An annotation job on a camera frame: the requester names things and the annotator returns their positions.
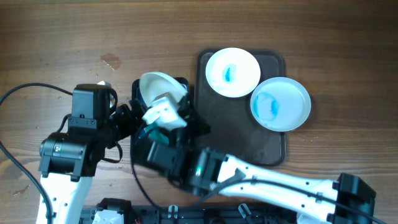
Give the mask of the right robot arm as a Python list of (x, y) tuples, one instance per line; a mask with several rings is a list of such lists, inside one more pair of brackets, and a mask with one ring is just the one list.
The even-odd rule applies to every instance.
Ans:
[(172, 146), (150, 142), (143, 164), (163, 172), (179, 187), (199, 194), (203, 203), (213, 195), (246, 197), (295, 211), (298, 223), (379, 223), (373, 217), (375, 191), (359, 177), (341, 174), (337, 181), (304, 179), (254, 166), (211, 148), (194, 149), (182, 138), (194, 137), (204, 124), (189, 105), (188, 94), (145, 97), (143, 119), (166, 121)]

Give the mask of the green yellow sponge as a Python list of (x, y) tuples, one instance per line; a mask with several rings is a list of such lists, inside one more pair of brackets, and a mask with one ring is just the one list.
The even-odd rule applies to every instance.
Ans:
[(149, 124), (149, 125), (144, 125), (144, 127), (140, 130), (136, 141), (143, 139), (143, 138), (149, 138), (151, 140), (158, 141), (162, 144), (169, 144), (169, 139), (167, 137), (167, 131), (162, 129), (156, 124)]

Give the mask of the white plate bottom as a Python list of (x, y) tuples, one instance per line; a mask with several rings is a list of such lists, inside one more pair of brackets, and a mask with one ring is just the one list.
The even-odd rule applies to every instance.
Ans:
[(162, 72), (143, 74), (139, 80), (139, 90), (147, 106), (150, 106), (158, 96), (164, 93), (170, 93), (177, 103), (188, 93), (188, 90), (180, 82)]

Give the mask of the light blue plate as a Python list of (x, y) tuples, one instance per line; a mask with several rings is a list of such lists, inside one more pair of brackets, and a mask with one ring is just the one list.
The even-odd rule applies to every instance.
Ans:
[(306, 122), (312, 102), (305, 87), (286, 77), (270, 78), (260, 83), (250, 99), (253, 118), (275, 132), (288, 132)]

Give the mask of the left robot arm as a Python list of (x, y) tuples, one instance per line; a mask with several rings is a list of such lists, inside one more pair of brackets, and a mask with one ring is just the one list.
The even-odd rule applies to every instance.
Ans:
[(72, 112), (64, 118), (67, 132), (52, 133), (40, 145), (40, 198), (37, 223), (78, 223), (99, 161), (105, 150), (133, 135), (144, 108), (112, 104), (117, 94), (106, 85), (79, 84), (72, 93)]

